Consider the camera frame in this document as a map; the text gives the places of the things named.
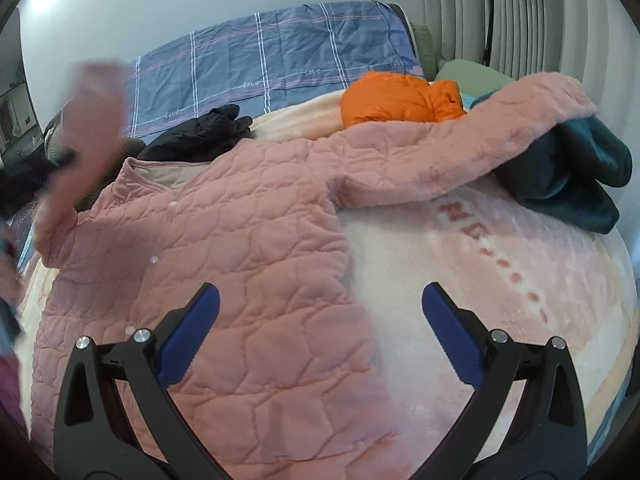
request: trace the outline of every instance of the quilted fabric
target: quilted fabric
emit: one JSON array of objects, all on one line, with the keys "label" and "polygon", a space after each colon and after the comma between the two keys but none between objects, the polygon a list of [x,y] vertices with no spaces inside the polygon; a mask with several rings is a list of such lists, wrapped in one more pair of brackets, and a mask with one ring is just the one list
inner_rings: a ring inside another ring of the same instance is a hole
[{"label": "quilted fabric", "polygon": [[465,114],[455,81],[428,83],[421,77],[367,72],[340,99],[345,126],[367,121],[439,123]]},{"label": "quilted fabric", "polygon": [[[178,189],[144,177],[171,163],[127,159],[90,212],[70,211],[38,238],[44,262],[62,270],[34,352],[36,449],[50,461],[57,392],[78,336],[112,342],[129,326],[154,327],[212,282],[220,316],[171,393],[229,473],[407,478],[406,443],[370,364],[369,319],[339,281],[348,248],[335,207],[434,198],[595,111],[575,79],[537,74],[458,121],[243,140]],[[157,453],[128,392],[124,402],[143,447]]]}]

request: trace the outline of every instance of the blue plaid fabric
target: blue plaid fabric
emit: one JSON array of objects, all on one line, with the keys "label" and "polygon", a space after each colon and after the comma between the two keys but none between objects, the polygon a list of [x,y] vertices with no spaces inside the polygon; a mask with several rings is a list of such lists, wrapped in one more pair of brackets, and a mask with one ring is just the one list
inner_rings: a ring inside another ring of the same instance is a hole
[{"label": "blue plaid fabric", "polygon": [[256,12],[167,43],[130,68],[127,134],[146,142],[227,103],[257,117],[347,88],[369,70],[422,75],[402,21],[379,2]]}]

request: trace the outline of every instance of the silver bolt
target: silver bolt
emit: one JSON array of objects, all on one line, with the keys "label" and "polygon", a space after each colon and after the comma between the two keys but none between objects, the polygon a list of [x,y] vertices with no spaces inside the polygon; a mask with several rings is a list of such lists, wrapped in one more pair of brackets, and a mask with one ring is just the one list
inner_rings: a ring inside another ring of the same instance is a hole
[{"label": "silver bolt", "polygon": [[564,350],[566,348],[566,342],[556,335],[551,338],[551,346],[557,350]]},{"label": "silver bolt", "polygon": [[83,335],[76,341],[76,348],[78,348],[79,350],[84,350],[89,346],[90,342],[91,340],[87,336]]},{"label": "silver bolt", "polygon": [[146,328],[141,328],[140,330],[136,330],[136,333],[133,335],[133,341],[136,343],[146,343],[149,341],[151,337],[151,332]]},{"label": "silver bolt", "polygon": [[496,343],[506,343],[509,340],[509,336],[504,330],[491,330],[491,339]]}]

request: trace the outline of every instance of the blue rubber tip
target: blue rubber tip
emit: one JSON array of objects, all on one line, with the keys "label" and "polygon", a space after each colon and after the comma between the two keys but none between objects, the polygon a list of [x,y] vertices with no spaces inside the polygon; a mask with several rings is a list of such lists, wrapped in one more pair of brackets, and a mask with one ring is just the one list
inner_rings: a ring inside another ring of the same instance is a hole
[{"label": "blue rubber tip", "polygon": [[220,293],[215,286],[203,286],[194,299],[159,353],[156,377],[165,389],[183,379],[220,313]]},{"label": "blue rubber tip", "polygon": [[455,304],[436,284],[430,283],[422,292],[422,312],[458,378],[476,390],[484,381],[482,350],[456,315]]}]

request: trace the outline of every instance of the orange garment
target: orange garment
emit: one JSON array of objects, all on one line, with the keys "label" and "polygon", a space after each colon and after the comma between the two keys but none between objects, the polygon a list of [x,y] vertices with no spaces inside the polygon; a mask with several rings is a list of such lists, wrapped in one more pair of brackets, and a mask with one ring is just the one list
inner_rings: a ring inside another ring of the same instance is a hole
[{"label": "orange garment", "polygon": [[413,75],[367,72],[340,100],[345,128],[366,121],[439,123],[465,115],[455,81],[429,84]]}]

